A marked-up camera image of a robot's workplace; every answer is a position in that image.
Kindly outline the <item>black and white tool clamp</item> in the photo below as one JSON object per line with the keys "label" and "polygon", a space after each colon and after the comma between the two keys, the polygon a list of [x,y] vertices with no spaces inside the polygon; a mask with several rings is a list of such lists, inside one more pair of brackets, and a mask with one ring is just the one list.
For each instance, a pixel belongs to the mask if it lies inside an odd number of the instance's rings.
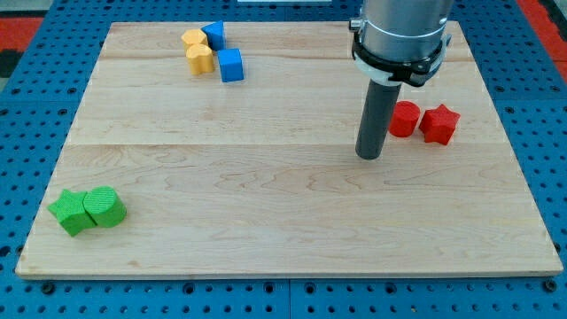
{"label": "black and white tool clamp", "polygon": [[445,32],[447,20],[432,31],[411,23],[415,35],[387,31],[366,18],[351,19],[352,57],[371,81],[393,87],[406,83],[422,87],[440,69],[451,42]]}

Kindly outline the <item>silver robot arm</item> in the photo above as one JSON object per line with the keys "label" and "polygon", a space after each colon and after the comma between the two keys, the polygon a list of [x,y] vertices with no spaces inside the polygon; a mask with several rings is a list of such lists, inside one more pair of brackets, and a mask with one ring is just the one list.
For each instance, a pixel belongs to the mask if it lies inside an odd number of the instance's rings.
{"label": "silver robot arm", "polygon": [[422,87],[440,69],[453,0],[364,0],[349,21],[352,57],[369,78],[355,151],[377,159],[403,84]]}

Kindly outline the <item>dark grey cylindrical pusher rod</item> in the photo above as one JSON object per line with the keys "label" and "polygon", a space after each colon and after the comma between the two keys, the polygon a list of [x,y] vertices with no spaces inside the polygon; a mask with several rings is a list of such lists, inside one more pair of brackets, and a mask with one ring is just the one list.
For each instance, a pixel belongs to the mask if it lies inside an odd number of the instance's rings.
{"label": "dark grey cylindrical pusher rod", "polygon": [[380,156],[399,94],[400,85],[369,82],[355,145],[360,158],[375,160]]}

